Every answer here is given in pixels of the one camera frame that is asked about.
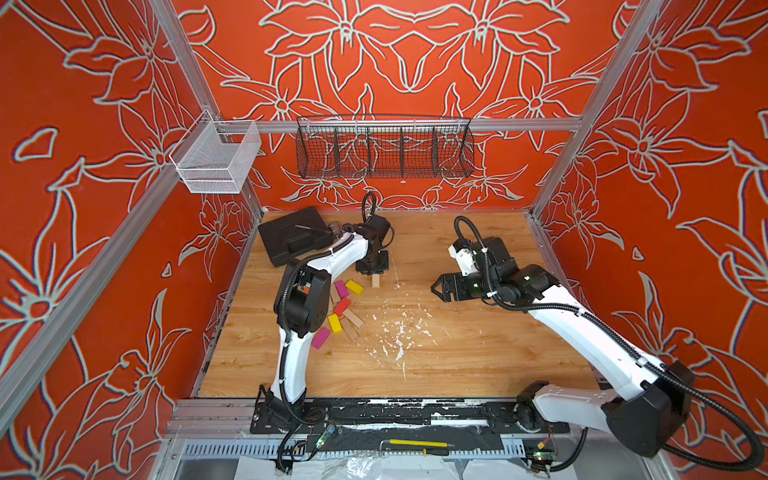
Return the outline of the natural wooden block angled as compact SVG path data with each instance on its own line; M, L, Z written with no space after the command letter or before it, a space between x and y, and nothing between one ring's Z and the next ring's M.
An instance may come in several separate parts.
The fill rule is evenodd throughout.
M357 329L360 329L364 326L363 320L355 314L351 309L346 309L344 311L344 317Z

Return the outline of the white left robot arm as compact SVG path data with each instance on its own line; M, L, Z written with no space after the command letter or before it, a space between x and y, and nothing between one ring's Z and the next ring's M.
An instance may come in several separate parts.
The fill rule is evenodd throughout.
M332 242L327 247L288 261L274 304L281 346L270 391L291 409L306 395L311 342L328 316L333 283L350 267L369 276L386 272L385 241L394 236L392 230L377 214L357 224L336 224L328 229Z

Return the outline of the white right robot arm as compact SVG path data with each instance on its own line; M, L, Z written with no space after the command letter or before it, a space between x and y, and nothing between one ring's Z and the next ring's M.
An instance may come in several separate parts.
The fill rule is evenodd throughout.
M584 357L608 382L603 392L534 382L517 397L517 420L535 432L545 423L570 423L612 434L642 457L655 456L682 426L693 384L680 363L672 378L658 375L660 359L599 322L558 279L539 265L519 267L503 241L456 240L448 249L457 273L441 275L432 291L442 301L491 300L529 314Z

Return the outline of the magenta block near arm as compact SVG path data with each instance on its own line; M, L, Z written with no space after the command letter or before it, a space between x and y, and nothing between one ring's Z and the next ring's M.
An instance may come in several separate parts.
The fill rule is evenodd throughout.
M334 287L340 298L347 298L349 296L349 290L344 281L336 281Z

